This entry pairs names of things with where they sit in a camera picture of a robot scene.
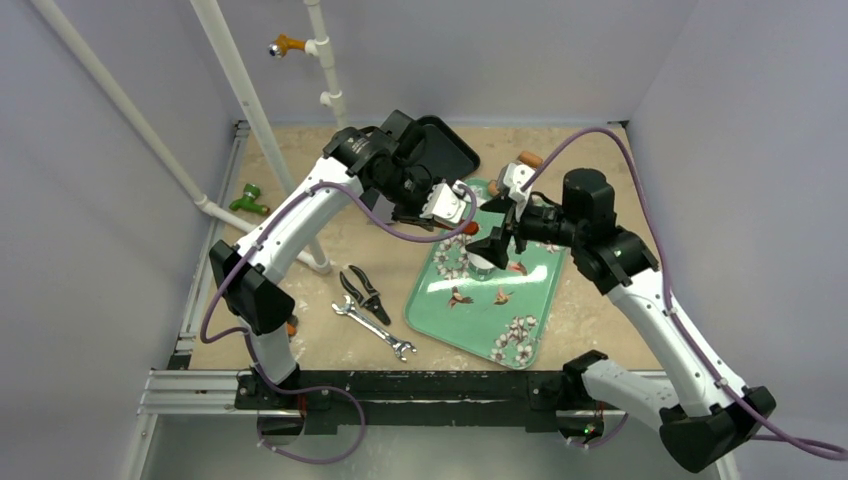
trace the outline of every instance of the bird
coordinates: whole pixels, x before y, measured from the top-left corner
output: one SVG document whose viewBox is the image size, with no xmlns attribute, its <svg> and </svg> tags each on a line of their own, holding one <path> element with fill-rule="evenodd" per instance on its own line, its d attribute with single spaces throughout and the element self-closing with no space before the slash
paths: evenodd
<svg viewBox="0 0 848 480">
<path fill-rule="evenodd" d="M 513 293 L 515 292 L 504 293 L 503 287 L 498 287 L 498 293 L 495 294 L 495 305 L 505 304 Z"/>
<path fill-rule="evenodd" d="M 527 275 L 527 267 L 525 267 L 520 260 L 518 262 L 510 262 L 509 265 L 507 265 L 506 269 L 513 272 L 518 272 L 522 276 Z"/>
<path fill-rule="evenodd" d="M 453 306 L 457 303 L 474 303 L 474 299 L 462 296 L 462 294 L 459 293 L 459 289 L 453 287 L 451 288 L 451 298 L 448 300 L 448 306 L 453 308 Z"/>
</svg>

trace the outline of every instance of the pliers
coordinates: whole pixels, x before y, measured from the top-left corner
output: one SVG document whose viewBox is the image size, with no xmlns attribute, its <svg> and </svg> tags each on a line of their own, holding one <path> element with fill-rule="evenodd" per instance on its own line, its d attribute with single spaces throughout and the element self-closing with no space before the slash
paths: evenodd
<svg viewBox="0 0 848 480">
<path fill-rule="evenodd" d="M 356 287 L 353 286 L 352 283 L 345 277 L 344 272 L 339 272 L 339 280 L 342 282 L 342 288 L 345 289 L 347 293 L 356 300 L 356 303 L 359 304 L 360 307 L 368 310 L 373 313 L 377 320 L 383 325 L 390 325 L 392 320 L 389 318 L 389 314 L 386 313 L 386 310 L 383 308 L 383 304 L 380 303 L 380 292 L 371 285 L 371 281 L 368 280 L 368 276 L 365 275 L 365 272 L 362 271 L 361 268 L 356 265 L 348 265 L 350 271 L 359 278 L 359 281 L 362 282 L 362 286 L 365 287 L 365 293 L 368 294 L 368 298 L 365 298 Z"/>
</svg>

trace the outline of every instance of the green valve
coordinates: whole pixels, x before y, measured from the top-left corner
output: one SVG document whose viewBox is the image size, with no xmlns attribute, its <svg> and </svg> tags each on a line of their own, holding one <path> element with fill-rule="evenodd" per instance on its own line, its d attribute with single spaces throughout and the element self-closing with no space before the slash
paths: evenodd
<svg viewBox="0 0 848 480">
<path fill-rule="evenodd" d="M 241 198 L 234 200 L 230 204 L 230 210 L 247 210 L 248 212 L 258 213 L 259 215 L 268 215 L 271 208 L 268 205 L 256 203 L 259 196 L 262 195 L 262 190 L 252 183 L 246 183 L 242 191 Z"/>
</svg>

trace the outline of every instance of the beige work surface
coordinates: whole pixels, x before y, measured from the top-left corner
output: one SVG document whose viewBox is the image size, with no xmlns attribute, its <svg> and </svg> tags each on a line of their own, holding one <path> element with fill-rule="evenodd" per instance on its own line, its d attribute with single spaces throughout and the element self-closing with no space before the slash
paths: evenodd
<svg viewBox="0 0 848 480">
<path fill-rule="evenodd" d="M 480 128 L 457 127 L 456 132 L 480 155 L 477 177 L 494 178 L 501 167 L 514 161 L 522 150 L 546 157 L 573 128 Z M 275 130 L 296 181 L 301 181 L 321 155 L 321 149 L 334 133 L 327 127 L 281 127 Z M 624 137 L 623 129 L 616 132 Z M 573 168 L 593 167 L 607 176 L 616 191 L 619 223 L 646 240 L 655 251 L 627 166 L 609 138 L 590 134 L 567 148 L 549 167 L 534 190 L 553 199 L 561 197 L 562 176 Z M 259 145 L 251 136 L 238 175 L 234 197 L 241 196 L 245 182 L 262 189 L 261 203 L 272 207 L 284 199 L 283 192 L 264 160 Z M 262 217 L 240 212 L 254 223 Z M 420 228 L 396 225 L 407 233 L 429 235 Z M 234 243 L 241 233 L 227 227 L 223 238 Z M 403 307 L 428 257 L 430 245 L 403 242 L 390 237 L 374 225 L 357 207 L 351 205 L 333 218 L 318 238 L 332 261 L 333 272 L 319 276 L 297 263 L 280 284 L 298 302 L 300 319 L 292 352 L 305 369 L 343 370 L 495 370 L 503 367 L 471 355 L 407 326 Z M 388 345 L 348 317 L 337 316 L 330 308 L 344 294 L 338 271 L 352 263 L 368 274 L 381 292 L 386 311 L 392 318 L 387 329 L 396 337 L 409 340 L 418 354 L 409 354 L 407 363 L 395 358 Z M 223 302 L 215 309 L 210 332 L 236 325 Z M 560 279 L 544 336 L 532 370 L 555 370 L 590 349 L 600 350 L 629 369 L 655 369 L 654 355 L 636 330 L 594 285 L 582 278 L 569 260 Z M 197 342 L 191 358 L 192 369 L 241 369 L 249 365 L 242 337 L 233 335 L 212 345 Z"/>
</svg>

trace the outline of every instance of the silver wrench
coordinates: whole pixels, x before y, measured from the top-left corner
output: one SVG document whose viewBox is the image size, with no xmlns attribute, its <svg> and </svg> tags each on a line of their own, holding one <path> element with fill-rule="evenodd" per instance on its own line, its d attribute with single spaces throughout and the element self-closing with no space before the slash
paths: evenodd
<svg viewBox="0 0 848 480">
<path fill-rule="evenodd" d="M 405 350 L 412 350 L 412 353 L 417 353 L 418 349 L 416 349 L 411 343 L 398 340 L 391 333 L 383 330 L 382 327 L 378 326 L 376 323 L 372 322 L 368 317 L 363 315 L 356 309 L 355 304 L 353 303 L 353 299 L 350 298 L 350 295 L 345 295 L 345 305 L 343 307 L 338 306 L 336 302 L 333 302 L 333 311 L 338 315 L 347 315 L 348 317 L 356 320 L 360 325 L 367 328 L 374 335 L 380 337 L 381 340 L 388 343 L 392 350 L 395 352 L 395 356 L 400 359 L 401 362 L 406 361 L 406 357 L 403 356 L 403 352 Z"/>
</svg>

